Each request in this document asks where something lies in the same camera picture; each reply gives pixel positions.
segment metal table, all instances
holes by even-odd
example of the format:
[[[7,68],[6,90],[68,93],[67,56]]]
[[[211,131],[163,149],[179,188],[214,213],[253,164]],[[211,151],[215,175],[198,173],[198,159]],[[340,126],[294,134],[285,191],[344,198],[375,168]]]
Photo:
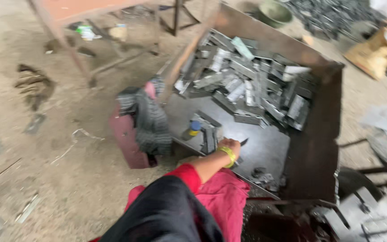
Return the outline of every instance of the metal table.
[[[201,110],[214,120],[222,124],[224,137],[248,142],[241,148],[240,157],[244,160],[233,171],[242,178],[249,178],[254,168],[265,168],[277,183],[284,170],[286,153],[289,148],[289,136],[281,133],[276,127],[268,126],[265,129],[258,125],[236,123],[234,117],[213,102],[212,97],[185,99],[175,93],[169,98],[164,110],[168,116],[170,134],[174,140],[190,148],[198,155],[201,153],[203,136],[200,132],[190,140],[183,140],[181,135],[189,128],[194,113]],[[269,192],[269,196],[278,197]]]

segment scrap metal pile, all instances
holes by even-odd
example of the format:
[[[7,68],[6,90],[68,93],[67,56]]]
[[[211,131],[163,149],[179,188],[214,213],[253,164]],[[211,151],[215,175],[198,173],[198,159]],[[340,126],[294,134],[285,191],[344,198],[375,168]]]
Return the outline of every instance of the scrap metal pile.
[[[352,24],[370,21],[377,28],[386,19],[369,7],[369,1],[353,0],[290,0],[286,3],[314,36],[330,40],[339,34],[359,41],[350,34]]]
[[[212,95],[235,122],[302,130],[320,80],[255,40],[211,30],[181,68],[175,88],[187,98]]]

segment green bowl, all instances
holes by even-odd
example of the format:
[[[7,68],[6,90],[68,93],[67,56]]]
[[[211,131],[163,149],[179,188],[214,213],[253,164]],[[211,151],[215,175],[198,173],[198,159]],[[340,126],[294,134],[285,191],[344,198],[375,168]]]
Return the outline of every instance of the green bowl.
[[[284,5],[275,1],[266,1],[259,5],[259,20],[273,28],[279,28],[290,23],[292,12]]]

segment concrete floor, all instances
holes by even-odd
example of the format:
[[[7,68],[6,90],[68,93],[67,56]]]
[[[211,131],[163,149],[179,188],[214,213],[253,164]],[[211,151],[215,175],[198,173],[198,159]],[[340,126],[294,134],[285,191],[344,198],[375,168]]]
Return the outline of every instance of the concrete floor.
[[[246,7],[246,3],[237,0],[229,4],[241,10]],[[0,176],[0,217],[6,221],[0,241],[93,239],[122,215],[132,187],[149,184],[175,167],[177,158],[169,158],[156,168],[130,170],[116,146],[108,117],[115,95],[127,86],[143,85],[180,51],[198,27],[181,31],[177,38],[162,32],[160,56],[144,54],[105,72],[98,78],[98,88],[91,90],[65,51],[43,53],[47,38],[26,2],[0,0],[0,137],[5,148],[0,155],[0,172],[21,158]],[[303,34],[297,21],[282,31],[293,37]],[[148,32],[139,30],[136,35],[146,38]],[[368,107],[387,104],[387,78],[372,80],[347,63],[338,43],[315,40],[312,47],[347,65],[338,142],[364,137],[367,131],[358,125],[358,120]],[[108,47],[101,48],[99,58],[91,61],[82,57],[83,60],[94,66],[112,58]],[[33,113],[13,88],[19,63],[43,70],[57,83],[55,93],[40,109],[47,119],[35,136],[23,133]],[[71,151],[52,164],[72,145],[71,134],[79,128],[105,140],[79,134]],[[368,145],[341,151],[340,160],[341,165],[353,168],[378,165]],[[15,223],[17,214],[37,192],[42,198],[39,205],[24,223]]]

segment blade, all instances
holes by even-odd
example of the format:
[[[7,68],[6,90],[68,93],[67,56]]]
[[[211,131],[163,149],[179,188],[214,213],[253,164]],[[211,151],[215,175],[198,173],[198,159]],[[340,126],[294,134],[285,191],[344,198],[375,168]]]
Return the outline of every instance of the blade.
[[[244,141],[242,141],[242,142],[240,143],[240,145],[241,145],[241,146],[244,146],[244,145],[247,143],[247,140],[249,140],[249,138],[247,138],[247,139],[245,139]]]

